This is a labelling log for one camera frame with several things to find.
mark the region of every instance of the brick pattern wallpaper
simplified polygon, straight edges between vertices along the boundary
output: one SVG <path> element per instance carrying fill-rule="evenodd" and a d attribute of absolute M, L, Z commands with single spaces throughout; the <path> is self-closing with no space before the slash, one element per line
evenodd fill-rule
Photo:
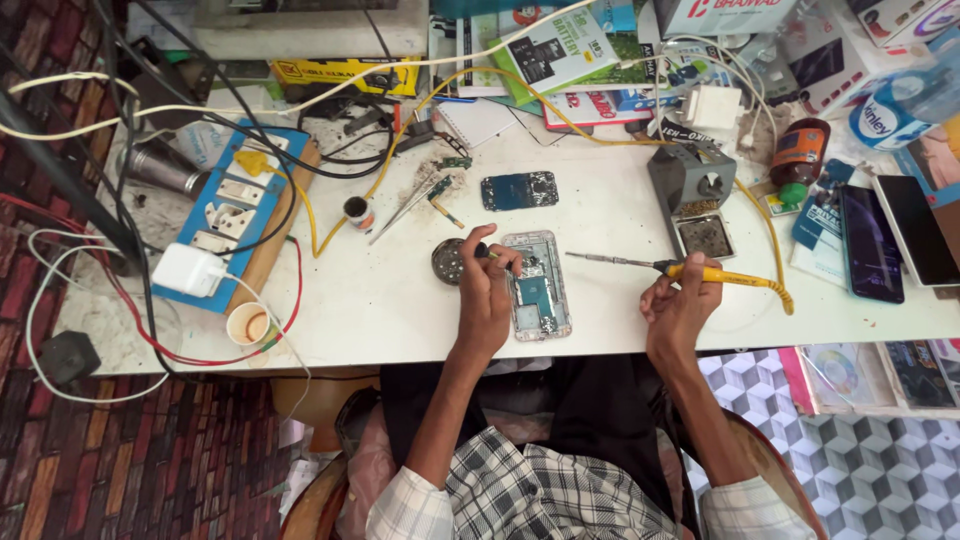
<path fill-rule="evenodd" d="M 101 33 L 88 0 L 0 0 L 0 41 L 34 77 L 99 70 Z M 0 59 L 4 88 L 21 82 Z M 74 127 L 112 117 L 95 81 L 46 86 Z M 67 131 L 32 91 L 17 96 L 46 126 Z M 98 178 L 78 149 L 103 163 L 113 130 L 53 143 L 78 175 Z M 0 190 L 83 222 L 43 171 L 0 138 Z M 215 540 L 276 538 L 290 452 L 276 447 L 267 382 L 167 381 L 144 399 L 84 405 L 35 381 L 23 343 L 40 266 L 22 233 L 53 225 L 0 202 L 0 540 Z M 43 293 L 38 345 L 57 319 L 62 282 Z M 101 399 L 137 393 L 156 377 L 87 380 L 73 391 Z"/>

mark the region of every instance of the sleeve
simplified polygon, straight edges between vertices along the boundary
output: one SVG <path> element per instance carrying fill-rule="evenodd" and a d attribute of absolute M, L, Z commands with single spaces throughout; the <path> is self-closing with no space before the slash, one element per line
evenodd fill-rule
<path fill-rule="evenodd" d="M 815 540 L 817 535 L 763 477 L 709 489 L 700 498 L 710 540 Z"/>
<path fill-rule="evenodd" d="M 401 467 L 367 518 L 367 538 L 452 540 L 453 508 L 445 490 Z"/>

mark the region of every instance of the yellow box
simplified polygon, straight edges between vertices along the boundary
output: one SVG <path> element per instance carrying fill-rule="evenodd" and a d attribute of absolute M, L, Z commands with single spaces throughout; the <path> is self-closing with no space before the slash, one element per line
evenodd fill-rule
<path fill-rule="evenodd" d="M 416 61 L 420 57 L 403 58 L 401 61 Z M 326 59 L 298 60 L 285 59 L 271 61 L 276 76 L 285 84 L 306 85 L 309 83 L 342 83 L 357 73 L 373 66 L 388 63 L 386 59 Z M 418 65 L 402 65 L 394 68 L 394 76 L 389 78 L 390 68 L 375 71 L 353 83 L 365 92 L 380 93 L 388 87 L 388 94 L 417 95 Z"/>

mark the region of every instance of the spiral notebook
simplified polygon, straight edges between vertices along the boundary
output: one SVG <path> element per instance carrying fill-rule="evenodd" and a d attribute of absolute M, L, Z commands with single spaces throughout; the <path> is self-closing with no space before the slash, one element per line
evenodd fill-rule
<path fill-rule="evenodd" d="M 469 148 L 476 148 L 517 122 L 507 106 L 486 99 L 473 103 L 446 101 L 437 110 Z"/>

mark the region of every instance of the geometric tiled floor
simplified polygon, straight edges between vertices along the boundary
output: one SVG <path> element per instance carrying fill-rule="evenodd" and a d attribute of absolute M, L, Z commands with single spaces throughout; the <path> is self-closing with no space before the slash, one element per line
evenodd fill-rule
<path fill-rule="evenodd" d="M 700 359 L 720 405 L 771 440 L 830 538 L 960 540 L 956 422 L 852 415 L 798 417 L 776 351 Z M 691 463 L 699 494 L 707 477 Z"/>

